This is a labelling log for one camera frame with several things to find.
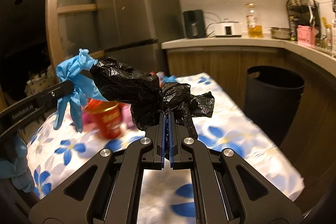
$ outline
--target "white countertop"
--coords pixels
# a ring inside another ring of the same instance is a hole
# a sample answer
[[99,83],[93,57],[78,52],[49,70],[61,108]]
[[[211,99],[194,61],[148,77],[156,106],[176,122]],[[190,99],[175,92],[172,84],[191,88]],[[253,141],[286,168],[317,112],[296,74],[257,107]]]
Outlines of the white countertop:
[[320,52],[314,48],[305,47],[288,40],[248,37],[206,37],[195,39],[183,38],[161,44],[161,48],[164,50],[211,46],[257,46],[284,48],[310,60],[336,77],[336,58],[333,58],[330,55]]

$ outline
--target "pink utensil holder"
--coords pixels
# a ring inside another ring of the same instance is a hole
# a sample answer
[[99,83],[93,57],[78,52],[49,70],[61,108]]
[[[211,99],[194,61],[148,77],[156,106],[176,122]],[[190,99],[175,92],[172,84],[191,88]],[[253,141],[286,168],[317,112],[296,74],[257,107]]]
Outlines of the pink utensil holder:
[[301,26],[297,27],[297,41],[299,44],[314,47],[315,46],[315,36],[316,29],[315,27],[310,26]]

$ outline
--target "trash can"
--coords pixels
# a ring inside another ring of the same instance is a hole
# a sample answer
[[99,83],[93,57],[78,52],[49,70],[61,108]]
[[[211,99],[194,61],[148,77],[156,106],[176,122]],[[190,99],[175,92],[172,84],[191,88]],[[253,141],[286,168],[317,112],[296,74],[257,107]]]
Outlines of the trash can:
[[296,73],[272,66],[247,70],[244,113],[280,146],[299,107],[305,82]]

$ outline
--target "red bucket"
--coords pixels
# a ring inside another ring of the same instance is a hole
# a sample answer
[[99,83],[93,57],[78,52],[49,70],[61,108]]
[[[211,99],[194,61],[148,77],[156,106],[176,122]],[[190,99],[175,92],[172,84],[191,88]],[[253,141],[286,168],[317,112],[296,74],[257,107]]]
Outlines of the red bucket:
[[122,121],[119,103],[116,101],[103,102],[91,99],[85,107],[93,122],[100,130],[100,135],[106,139],[115,139],[121,135]]

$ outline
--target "refrigerator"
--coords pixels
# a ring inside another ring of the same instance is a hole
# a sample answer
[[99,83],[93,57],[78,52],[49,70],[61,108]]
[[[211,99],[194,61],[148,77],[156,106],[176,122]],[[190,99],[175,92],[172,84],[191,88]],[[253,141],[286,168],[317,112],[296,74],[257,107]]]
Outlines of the refrigerator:
[[105,56],[169,73],[161,44],[184,38],[179,0],[97,0]]

